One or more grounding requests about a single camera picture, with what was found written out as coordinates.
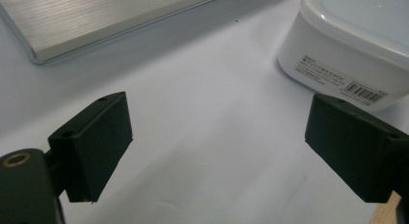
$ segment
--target white surface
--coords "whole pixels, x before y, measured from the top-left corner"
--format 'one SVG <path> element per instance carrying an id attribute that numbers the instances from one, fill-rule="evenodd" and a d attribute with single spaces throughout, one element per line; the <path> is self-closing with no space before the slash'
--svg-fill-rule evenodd
<path id="1" fill-rule="evenodd" d="M 306 57 L 313 62 L 304 62 Z M 278 59 L 291 77 L 367 111 L 382 110 L 409 94 L 409 70 L 323 34 L 301 13 L 280 47 Z"/>
<path id="2" fill-rule="evenodd" d="M 300 0 L 218 0 L 36 67 L 0 23 L 0 154 L 126 91 L 135 141 L 97 204 L 68 224 L 368 223 L 304 142 L 313 91 L 278 67 Z M 408 132 L 404 99 L 378 117 Z"/>
<path id="3" fill-rule="evenodd" d="M 32 60 L 44 63 L 205 1 L 0 0 L 0 7 Z"/>
<path id="4" fill-rule="evenodd" d="M 303 0 L 321 32 L 409 70 L 409 0 Z"/>
<path id="5" fill-rule="evenodd" d="M 280 64 L 320 93 L 384 109 L 409 95 L 408 13 L 409 0 L 302 0 Z"/>

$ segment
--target screw hole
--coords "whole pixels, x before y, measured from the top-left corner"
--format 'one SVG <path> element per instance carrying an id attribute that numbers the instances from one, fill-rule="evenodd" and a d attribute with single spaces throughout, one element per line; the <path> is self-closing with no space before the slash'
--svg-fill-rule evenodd
<path id="1" fill-rule="evenodd" d="M 68 137 L 71 137 L 73 134 L 74 132 L 72 130 L 69 130 L 61 134 L 61 137 L 68 138 Z"/>
<path id="2" fill-rule="evenodd" d="M 11 168 L 27 162 L 31 158 L 29 153 L 14 154 L 3 161 L 3 166 Z"/>

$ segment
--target black clamp pad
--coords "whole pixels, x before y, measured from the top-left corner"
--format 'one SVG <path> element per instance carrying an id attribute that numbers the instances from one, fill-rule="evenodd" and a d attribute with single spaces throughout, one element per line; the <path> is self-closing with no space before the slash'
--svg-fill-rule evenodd
<path id="1" fill-rule="evenodd" d="M 48 137 L 69 200 L 96 202 L 131 141 L 124 92 L 96 100 Z"/>
<path id="2" fill-rule="evenodd" d="M 344 100 L 315 95 L 305 137 L 365 202 L 387 202 L 407 179 L 409 136 Z"/>

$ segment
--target white table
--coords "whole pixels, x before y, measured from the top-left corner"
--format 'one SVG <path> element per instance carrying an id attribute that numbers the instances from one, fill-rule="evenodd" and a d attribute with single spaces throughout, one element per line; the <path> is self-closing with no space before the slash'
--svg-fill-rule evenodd
<path id="1" fill-rule="evenodd" d="M 300 0 L 218 0 L 34 66 L 0 22 L 0 155 L 126 91 L 135 141 L 98 203 L 68 224 L 368 223 L 365 204 L 304 142 L 314 91 L 277 51 Z M 376 117 L 409 132 L 409 99 Z"/>

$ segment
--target barcode label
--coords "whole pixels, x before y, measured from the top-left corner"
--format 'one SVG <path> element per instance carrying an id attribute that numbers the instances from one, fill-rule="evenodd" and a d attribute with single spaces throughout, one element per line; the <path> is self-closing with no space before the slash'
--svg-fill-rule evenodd
<path id="1" fill-rule="evenodd" d="M 364 99 L 366 102 L 370 103 L 376 103 L 378 100 L 387 95 L 382 91 L 374 91 L 373 89 L 355 81 L 353 81 L 343 90 L 353 97 Z"/>
<path id="2" fill-rule="evenodd" d="M 360 105 L 372 106 L 388 95 L 375 86 L 334 69 L 308 55 L 303 56 L 295 70 L 319 85 L 318 91 L 319 88 L 324 88 L 323 93 L 330 91 Z"/>

